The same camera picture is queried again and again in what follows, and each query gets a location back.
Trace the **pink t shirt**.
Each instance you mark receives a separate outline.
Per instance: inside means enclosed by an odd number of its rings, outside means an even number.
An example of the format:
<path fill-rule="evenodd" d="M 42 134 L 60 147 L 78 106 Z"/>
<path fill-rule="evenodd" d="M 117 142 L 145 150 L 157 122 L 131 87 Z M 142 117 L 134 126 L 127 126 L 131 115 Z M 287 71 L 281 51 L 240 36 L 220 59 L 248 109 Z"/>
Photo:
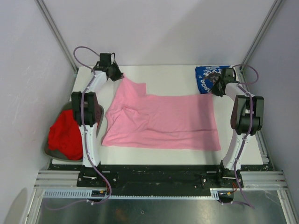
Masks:
<path fill-rule="evenodd" d="M 152 149 L 221 149 L 213 96 L 157 96 L 145 83 L 121 80 L 106 112 L 102 145 Z"/>

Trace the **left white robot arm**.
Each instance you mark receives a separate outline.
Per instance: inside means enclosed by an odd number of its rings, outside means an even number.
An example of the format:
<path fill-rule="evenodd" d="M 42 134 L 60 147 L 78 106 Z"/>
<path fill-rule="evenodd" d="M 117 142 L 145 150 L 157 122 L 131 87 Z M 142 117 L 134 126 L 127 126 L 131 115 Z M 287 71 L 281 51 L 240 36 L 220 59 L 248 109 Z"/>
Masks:
<path fill-rule="evenodd" d="M 99 105 L 96 92 L 109 80 L 123 78 L 115 60 L 115 53 L 100 53 L 100 60 L 91 68 L 91 78 L 80 91 L 71 94 L 73 118 L 79 126 L 83 148 L 83 166 L 97 167 L 100 156 L 97 136 L 103 119 L 104 109 Z"/>

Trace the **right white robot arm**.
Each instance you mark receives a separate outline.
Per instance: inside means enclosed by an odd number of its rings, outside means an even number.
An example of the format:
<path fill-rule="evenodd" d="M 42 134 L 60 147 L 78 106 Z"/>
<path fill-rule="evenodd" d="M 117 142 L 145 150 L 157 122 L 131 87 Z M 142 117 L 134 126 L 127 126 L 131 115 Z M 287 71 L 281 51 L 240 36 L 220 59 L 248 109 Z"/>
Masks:
<path fill-rule="evenodd" d="M 234 68 L 224 68 L 213 85 L 211 92 L 218 97 L 228 96 L 234 101 L 230 125 L 233 130 L 228 151 L 220 163 L 221 172 L 215 181 L 220 187 L 227 187 L 241 169 L 242 153 L 251 138 L 263 126 L 264 98 L 247 91 L 236 80 Z"/>

